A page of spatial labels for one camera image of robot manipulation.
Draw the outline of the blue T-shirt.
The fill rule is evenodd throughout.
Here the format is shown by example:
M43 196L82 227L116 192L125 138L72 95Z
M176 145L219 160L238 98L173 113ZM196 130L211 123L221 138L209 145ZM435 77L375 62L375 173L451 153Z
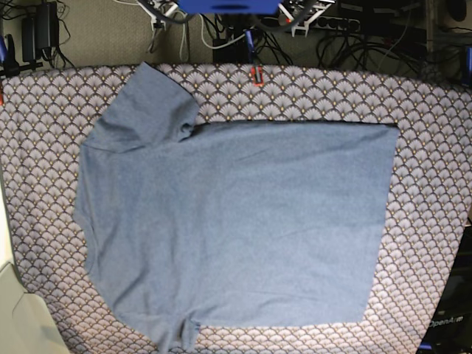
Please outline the blue T-shirt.
M201 325L360 321L398 129L198 110L143 63L80 147L74 220L112 313L161 351Z

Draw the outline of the black OpenArm base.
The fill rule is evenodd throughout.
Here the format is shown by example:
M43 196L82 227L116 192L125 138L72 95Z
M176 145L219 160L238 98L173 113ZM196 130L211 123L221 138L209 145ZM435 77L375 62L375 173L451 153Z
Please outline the black OpenArm base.
M471 226L465 227L450 276L417 352L471 352Z

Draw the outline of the red table clamp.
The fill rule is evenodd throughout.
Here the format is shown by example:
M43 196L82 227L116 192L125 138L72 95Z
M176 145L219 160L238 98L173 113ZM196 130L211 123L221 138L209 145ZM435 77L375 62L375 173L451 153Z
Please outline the red table clamp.
M264 86L263 79L263 68L262 66L252 66L251 67L251 78L252 82L256 87Z

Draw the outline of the black power adapter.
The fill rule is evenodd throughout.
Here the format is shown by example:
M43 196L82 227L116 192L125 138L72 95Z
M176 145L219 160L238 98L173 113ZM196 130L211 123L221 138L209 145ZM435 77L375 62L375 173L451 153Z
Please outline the black power adapter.
M51 62L53 49L59 46L58 3L42 2L35 11L21 20L23 62L40 59Z

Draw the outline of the fan-patterned tablecloth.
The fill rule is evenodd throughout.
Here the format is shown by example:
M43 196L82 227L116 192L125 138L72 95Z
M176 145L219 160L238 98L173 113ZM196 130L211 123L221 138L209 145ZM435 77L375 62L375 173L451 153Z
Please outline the fan-patterned tablecloth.
M326 119L394 124L400 136L364 318L289 328L204 327L197 353L414 353L451 273L471 208L471 93L361 72L159 65L200 105L198 123ZM2 82L1 169L13 256L71 353L154 353L121 324L83 267L72 220L79 146L130 66L34 72Z

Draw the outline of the blue box overhead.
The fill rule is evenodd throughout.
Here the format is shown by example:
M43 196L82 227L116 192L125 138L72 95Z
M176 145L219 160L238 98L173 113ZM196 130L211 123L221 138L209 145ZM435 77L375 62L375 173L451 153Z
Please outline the blue box overhead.
M180 0L178 5L187 13L270 14L279 0Z

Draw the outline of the black clamp left edge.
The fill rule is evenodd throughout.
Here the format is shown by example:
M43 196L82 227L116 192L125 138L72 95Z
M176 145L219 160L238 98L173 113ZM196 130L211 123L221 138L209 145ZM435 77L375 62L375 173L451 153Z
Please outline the black clamp left edge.
M1 78L11 78L27 70L35 71L43 66L37 61L20 65L15 58L15 43L11 34L1 36Z

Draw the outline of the black power strip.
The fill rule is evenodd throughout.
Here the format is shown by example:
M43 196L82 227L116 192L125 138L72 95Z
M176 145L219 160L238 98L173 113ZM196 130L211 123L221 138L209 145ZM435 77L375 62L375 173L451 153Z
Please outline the black power strip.
M309 24L306 21L301 22L289 32L292 32L293 35L307 36L310 30L357 33L361 31L361 22L356 19L319 16Z

